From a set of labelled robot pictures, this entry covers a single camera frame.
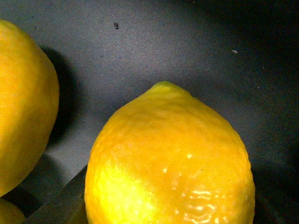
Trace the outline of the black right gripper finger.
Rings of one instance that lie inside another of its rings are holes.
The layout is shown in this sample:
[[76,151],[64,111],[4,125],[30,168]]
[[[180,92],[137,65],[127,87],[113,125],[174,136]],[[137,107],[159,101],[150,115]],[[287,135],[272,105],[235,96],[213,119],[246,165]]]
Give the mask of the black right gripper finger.
[[30,215],[26,224],[86,224],[84,167],[51,201]]

